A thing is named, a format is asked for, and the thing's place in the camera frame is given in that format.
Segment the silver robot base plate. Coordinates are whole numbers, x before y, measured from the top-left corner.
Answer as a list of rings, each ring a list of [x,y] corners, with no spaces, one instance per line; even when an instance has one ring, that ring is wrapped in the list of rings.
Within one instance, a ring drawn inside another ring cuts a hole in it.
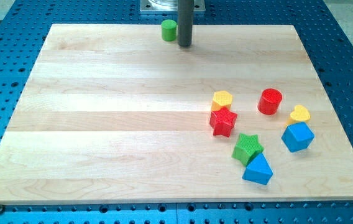
[[[178,10],[178,0],[140,0],[140,12],[142,14],[175,14]],[[204,13],[206,11],[205,0],[193,1],[194,12]]]

